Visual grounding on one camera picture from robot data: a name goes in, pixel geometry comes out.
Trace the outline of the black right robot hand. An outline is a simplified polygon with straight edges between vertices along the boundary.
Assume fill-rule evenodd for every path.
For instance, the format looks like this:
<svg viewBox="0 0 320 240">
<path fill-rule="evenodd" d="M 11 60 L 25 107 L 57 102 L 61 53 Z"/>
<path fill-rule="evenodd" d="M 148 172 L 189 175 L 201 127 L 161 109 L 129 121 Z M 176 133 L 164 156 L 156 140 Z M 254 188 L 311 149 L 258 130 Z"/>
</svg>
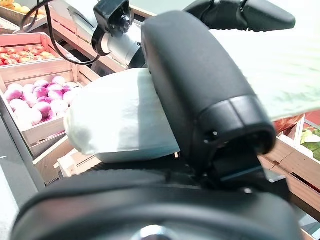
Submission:
<svg viewBox="0 0 320 240">
<path fill-rule="evenodd" d="M 159 159 L 63 179 L 21 208 L 11 239 L 301 240 L 286 179 L 268 179 L 258 159 L 275 146 L 274 126 L 229 54 L 186 12 L 141 31 L 187 165 Z"/>
</svg>

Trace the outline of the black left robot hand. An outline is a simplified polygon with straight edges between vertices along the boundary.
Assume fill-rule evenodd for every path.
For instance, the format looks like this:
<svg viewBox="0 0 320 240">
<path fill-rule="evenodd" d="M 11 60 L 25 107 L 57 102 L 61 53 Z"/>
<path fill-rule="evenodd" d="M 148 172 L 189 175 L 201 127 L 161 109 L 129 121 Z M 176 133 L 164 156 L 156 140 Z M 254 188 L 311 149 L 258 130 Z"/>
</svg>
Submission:
<svg viewBox="0 0 320 240">
<path fill-rule="evenodd" d="M 184 11 L 211 30 L 270 32 L 296 25 L 291 13 L 267 0 L 197 0 Z"/>
</svg>

